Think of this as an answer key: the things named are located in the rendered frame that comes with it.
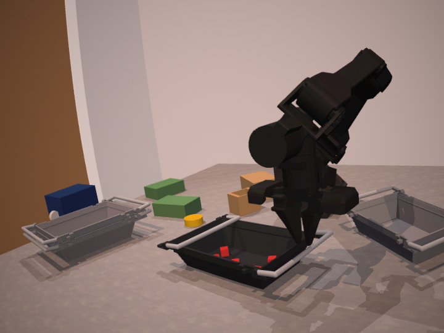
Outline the orange open-top box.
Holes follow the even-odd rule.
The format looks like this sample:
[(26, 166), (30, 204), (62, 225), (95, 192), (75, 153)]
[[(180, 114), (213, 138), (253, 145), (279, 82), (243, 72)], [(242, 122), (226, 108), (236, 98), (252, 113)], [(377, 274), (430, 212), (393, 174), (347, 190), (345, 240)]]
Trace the orange open-top box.
[(229, 211), (235, 215), (244, 216), (261, 210), (261, 205), (249, 203), (249, 187), (239, 191), (228, 193)]

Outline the orange cylinder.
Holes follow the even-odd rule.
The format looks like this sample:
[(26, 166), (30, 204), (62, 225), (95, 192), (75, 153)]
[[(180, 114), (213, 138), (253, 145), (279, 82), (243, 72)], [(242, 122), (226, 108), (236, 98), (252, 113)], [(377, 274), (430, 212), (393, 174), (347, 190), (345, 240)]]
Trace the orange cylinder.
[(200, 214), (193, 214), (193, 215), (186, 216), (184, 218), (184, 222), (185, 222), (185, 226), (187, 226), (187, 227), (201, 226), (204, 223), (202, 215), (200, 215)]

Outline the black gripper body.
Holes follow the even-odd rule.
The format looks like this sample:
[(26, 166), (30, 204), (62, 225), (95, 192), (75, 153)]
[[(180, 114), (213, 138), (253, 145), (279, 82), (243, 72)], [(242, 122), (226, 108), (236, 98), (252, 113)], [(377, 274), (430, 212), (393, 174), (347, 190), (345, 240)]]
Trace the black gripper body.
[(273, 198), (274, 207), (286, 208), (296, 201), (308, 202), (309, 210), (324, 211), (332, 215), (345, 215), (359, 204), (354, 187), (335, 186), (319, 191), (318, 165), (321, 156), (316, 152), (296, 155), (277, 166), (282, 169), (282, 181), (264, 180), (250, 187), (250, 204), (263, 204), (266, 197)]

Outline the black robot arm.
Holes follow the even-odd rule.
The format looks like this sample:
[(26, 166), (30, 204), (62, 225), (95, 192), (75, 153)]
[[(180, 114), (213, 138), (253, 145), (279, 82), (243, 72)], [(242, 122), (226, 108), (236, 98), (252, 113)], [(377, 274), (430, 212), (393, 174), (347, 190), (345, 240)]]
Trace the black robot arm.
[[(283, 117), (251, 133), (252, 158), (272, 168), (296, 155), (316, 152), (321, 156), (317, 163), (321, 189), (335, 187), (337, 169), (326, 165), (342, 159), (350, 139), (348, 129), (366, 101), (384, 92), (391, 80), (385, 60), (368, 48), (335, 73), (306, 77), (279, 103)], [(298, 107), (291, 104), (295, 100)]]

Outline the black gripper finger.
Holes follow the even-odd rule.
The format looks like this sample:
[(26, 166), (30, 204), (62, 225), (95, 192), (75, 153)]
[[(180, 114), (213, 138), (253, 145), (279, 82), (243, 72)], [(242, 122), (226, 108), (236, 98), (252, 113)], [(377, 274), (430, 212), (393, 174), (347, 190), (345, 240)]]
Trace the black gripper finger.
[(286, 208), (271, 207), (271, 210), (280, 217), (293, 237), (295, 243), (302, 241), (301, 208), (303, 201), (296, 201)]
[(324, 211), (316, 211), (309, 210), (308, 208), (301, 212), (302, 214), (302, 223), (303, 223), (303, 232), (305, 235), (305, 241), (307, 246), (310, 246), (313, 243), (313, 239), (315, 237), (315, 233), (318, 227), (318, 223), (323, 215)]

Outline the orange rectangular box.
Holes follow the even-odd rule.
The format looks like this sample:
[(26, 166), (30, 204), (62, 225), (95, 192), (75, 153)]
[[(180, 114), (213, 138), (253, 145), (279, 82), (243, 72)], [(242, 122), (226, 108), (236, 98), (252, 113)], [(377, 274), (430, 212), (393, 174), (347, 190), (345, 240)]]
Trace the orange rectangular box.
[(259, 171), (256, 173), (250, 173), (246, 175), (240, 175), (241, 188), (245, 189), (251, 187), (255, 184), (258, 184), (264, 180), (274, 180), (274, 176), (265, 172)]

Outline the green rectangular block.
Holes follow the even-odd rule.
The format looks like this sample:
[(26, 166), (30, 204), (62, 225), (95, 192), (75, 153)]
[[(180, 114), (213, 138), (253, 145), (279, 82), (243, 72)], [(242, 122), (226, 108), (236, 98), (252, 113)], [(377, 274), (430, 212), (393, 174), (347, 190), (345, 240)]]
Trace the green rectangular block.
[(144, 186), (146, 198), (160, 200), (167, 195), (179, 194), (185, 191), (184, 180), (169, 178), (158, 183)]
[(184, 219), (202, 209), (200, 197), (167, 195), (152, 203), (154, 216)]

